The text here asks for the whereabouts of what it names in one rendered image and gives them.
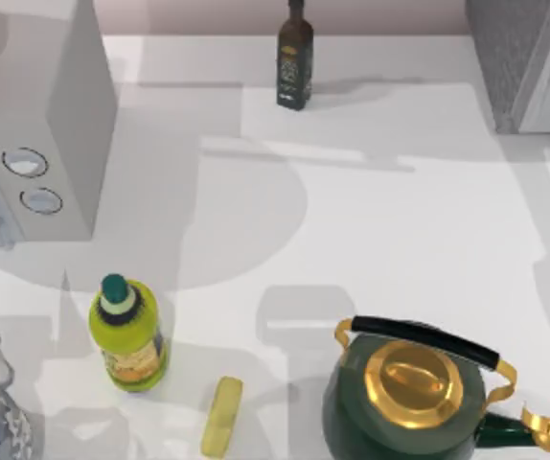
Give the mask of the dark glass bottle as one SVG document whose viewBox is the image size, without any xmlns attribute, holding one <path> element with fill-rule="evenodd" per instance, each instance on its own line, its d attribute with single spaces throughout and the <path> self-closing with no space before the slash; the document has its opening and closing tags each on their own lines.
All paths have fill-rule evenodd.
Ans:
<svg viewBox="0 0 550 460">
<path fill-rule="evenodd" d="M 305 0 L 288 0 L 288 18 L 277 41 L 277 104 L 301 111 L 312 91 L 314 29 L 305 18 Z"/>
</svg>

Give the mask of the green bottle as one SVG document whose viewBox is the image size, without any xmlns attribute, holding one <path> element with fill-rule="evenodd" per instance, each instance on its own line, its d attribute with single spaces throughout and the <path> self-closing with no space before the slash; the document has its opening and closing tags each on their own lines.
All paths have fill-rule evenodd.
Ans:
<svg viewBox="0 0 550 460">
<path fill-rule="evenodd" d="M 117 387 L 145 392 L 163 378 L 168 345 L 158 304 L 145 284 L 118 273 L 106 275 L 90 306 L 88 326 Z"/>
</svg>

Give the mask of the yellow flat bar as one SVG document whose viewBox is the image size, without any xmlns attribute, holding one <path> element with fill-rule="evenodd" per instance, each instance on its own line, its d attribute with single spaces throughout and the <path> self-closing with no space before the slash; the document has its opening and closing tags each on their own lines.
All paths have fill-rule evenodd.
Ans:
<svg viewBox="0 0 550 460">
<path fill-rule="evenodd" d="M 240 379 L 225 376 L 218 381 L 200 443 L 204 456 L 224 458 L 238 417 L 242 391 Z"/>
</svg>

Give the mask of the green and gold kettle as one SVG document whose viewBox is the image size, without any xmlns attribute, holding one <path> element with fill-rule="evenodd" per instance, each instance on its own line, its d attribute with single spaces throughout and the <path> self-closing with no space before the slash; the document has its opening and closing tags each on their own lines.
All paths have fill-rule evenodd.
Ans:
<svg viewBox="0 0 550 460">
<path fill-rule="evenodd" d="M 340 321 L 342 347 L 324 394 L 333 460 L 471 460 L 477 449 L 550 453 L 550 417 L 490 411 L 516 391 L 517 371 L 483 345 L 408 320 Z"/>
</svg>

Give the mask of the microwave knob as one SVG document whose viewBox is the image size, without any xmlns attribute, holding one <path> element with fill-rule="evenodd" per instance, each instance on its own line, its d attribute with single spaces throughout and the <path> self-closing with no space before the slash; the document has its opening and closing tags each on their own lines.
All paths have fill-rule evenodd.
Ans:
<svg viewBox="0 0 550 460">
<path fill-rule="evenodd" d="M 54 215 L 63 207 L 60 195 L 44 187 L 23 191 L 19 199 L 26 209 L 40 215 Z"/>
<path fill-rule="evenodd" d="M 5 150 L 1 154 L 1 160 L 11 173 L 24 178 L 42 176 L 49 169 L 47 159 L 38 151 L 29 148 Z"/>
</svg>

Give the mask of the pale microwave oven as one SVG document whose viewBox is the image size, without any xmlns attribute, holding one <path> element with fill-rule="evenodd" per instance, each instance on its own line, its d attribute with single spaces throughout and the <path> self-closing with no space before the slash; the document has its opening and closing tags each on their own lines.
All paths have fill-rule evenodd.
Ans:
<svg viewBox="0 0 550 460">
<path fill-rule="evenodd" d="M 0 246 L 91 238 L 118 109 L 94 0 L 0 0 Z M 49 163 L 24 178 L 2 163 L 29 148 Z M 54 215 L 20 193 L 48 188 Z"/>
</svg>

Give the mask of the grey cabinet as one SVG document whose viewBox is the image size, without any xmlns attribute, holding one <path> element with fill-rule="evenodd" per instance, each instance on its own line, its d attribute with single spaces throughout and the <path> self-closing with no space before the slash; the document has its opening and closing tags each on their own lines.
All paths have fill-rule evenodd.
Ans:
<svg viewBox="0 0 550 460">
<path fill-rule="evenodd" d="M 500 134 L 550 134 L 550 0 L 466 0 Z"/>
</svg>

